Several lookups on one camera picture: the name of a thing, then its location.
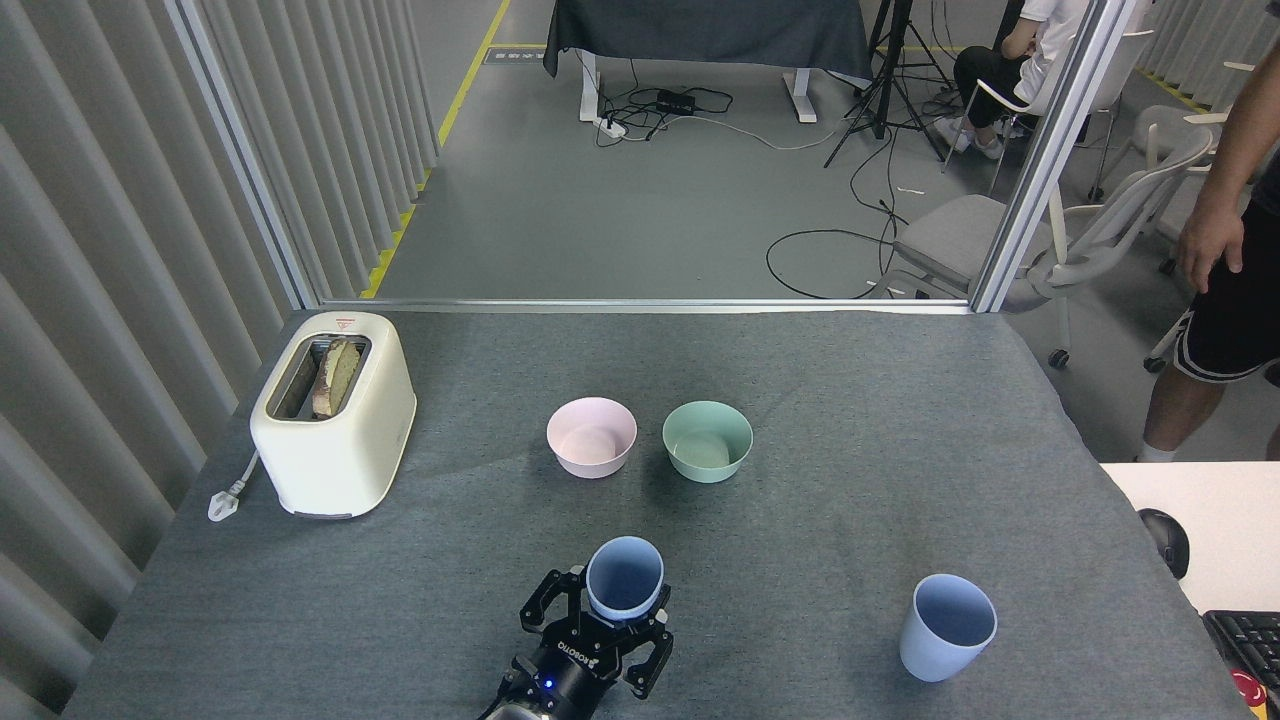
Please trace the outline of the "person's hand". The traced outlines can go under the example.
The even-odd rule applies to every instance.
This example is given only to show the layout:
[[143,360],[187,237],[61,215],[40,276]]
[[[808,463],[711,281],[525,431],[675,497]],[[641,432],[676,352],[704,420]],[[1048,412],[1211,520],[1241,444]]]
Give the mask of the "person's hand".
[[1197,293],[1210,292],[1210,275],[1220,263],[1230,273],[1240,273],[1244,228],[1236,213],[1236,199],[1222,202],[1202,197],[1194,205],[1178,241],[1178,265]]

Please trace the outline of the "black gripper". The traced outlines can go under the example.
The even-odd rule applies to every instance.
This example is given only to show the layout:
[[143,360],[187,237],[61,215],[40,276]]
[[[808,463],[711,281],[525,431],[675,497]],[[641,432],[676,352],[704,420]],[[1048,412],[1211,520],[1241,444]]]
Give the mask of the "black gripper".
[[[644,644],[648,659],[628,666],[621,679],[639,700],[646,700],[669,660],[675,638],[667,629],[666,603],[671,585],[662,585],[654,605],[635,620],[612,626],[582,621],[585,566],[552,569],[520,611],[521,628],[541,635],[529,656],[511,665],[509,703],[520,719],[590,719],[605,693],[618,682],[621,661]],[[548,621],[547,612],[561,596],[567,614]]]

